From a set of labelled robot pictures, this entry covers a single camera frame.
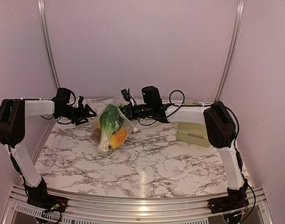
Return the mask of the polka dot zip top bag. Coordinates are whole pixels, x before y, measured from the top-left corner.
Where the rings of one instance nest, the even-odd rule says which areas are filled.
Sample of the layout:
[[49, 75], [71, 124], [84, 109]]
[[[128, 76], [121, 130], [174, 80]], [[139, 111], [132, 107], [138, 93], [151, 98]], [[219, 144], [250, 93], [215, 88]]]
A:
[[130, 121], [122, 113], [127, 105], [123, 97], [115, 97], [105, 106], [97, 118], [91, 122], [96, 150], [102, 155], [110, 155], [121, 147], [131, 133], [138, 131], [137, 123]]

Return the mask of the yellow orange fake corn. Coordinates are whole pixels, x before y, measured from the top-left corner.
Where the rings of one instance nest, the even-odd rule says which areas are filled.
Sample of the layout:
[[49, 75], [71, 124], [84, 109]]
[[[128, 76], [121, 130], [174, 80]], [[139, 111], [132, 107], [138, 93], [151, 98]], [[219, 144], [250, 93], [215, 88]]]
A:
[[127, 137], [127, 130], [123, 127], [121, 127], [116, 133], [114, 133], [110, 140], [109, 140], [109, 146], [112, 149], [116, 149], [123, 145]]

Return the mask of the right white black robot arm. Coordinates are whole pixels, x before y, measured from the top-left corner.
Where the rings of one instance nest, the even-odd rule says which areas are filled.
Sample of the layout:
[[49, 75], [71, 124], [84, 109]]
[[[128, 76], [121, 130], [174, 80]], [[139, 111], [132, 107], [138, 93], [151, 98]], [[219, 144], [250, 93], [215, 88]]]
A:
[[249, 204], [246, 194], [249, 184], [243, 175], [243, 161], [236, 143], [239, 124], [228, 107], [221, 101], [201, 105], [164, 104], [155, 86], [142, 88], [144, 103], [140, 105], [129, 90], [123, 89], [121, 93], [129, 102], [122, 107], [121, 112], [129, 120], [149, 118], [161, 123], [205, 125], [208, 141], [219, 152], [228, 180], [227, 196], [209, 200], [209, 208], [212, 212], [218, 212]]

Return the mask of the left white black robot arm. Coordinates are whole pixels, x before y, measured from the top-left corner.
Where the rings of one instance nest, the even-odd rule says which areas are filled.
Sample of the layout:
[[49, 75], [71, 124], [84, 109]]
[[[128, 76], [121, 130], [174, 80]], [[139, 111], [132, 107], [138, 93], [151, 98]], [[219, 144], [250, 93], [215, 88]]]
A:
[[83, 97], [76, 97], [66, 88], [58, 88], [52, 99], [4, 99], [0, 105], [0, 143], [7, 147], [15, 170], [23, 179], [28, 201], [43, 208], [52, 203], [65, 203], [65, 198], [50, 195], [47, 184], [37, 172], [27, 151], [25, 138], [26, 118], [50, 115], [54, 119], [67, 118], [76, 126], [88, 122], [96, 112], [83, 104]]

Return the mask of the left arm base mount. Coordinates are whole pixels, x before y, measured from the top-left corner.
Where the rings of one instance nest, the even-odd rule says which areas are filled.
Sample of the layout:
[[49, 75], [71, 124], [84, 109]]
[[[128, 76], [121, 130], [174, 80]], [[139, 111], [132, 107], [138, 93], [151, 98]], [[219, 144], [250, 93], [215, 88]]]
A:
[[46, 212], [65, 212], [68, 199], [66, 197], [49, 195], [47, 198], [43, 199], [31, 199], [28, 197], [27, 203], [42, 209]]

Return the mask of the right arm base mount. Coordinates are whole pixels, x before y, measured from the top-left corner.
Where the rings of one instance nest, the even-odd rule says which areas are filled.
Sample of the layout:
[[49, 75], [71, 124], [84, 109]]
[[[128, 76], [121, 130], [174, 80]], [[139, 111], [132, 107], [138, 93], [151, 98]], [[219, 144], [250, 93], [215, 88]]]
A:
[[207, 204], [212, 214], [236, 210], [248, 205], [248, 199], [243, 198], [242, 200], [238, 200], [236, 197], [233, 196], [212, 198], [208, 200]]

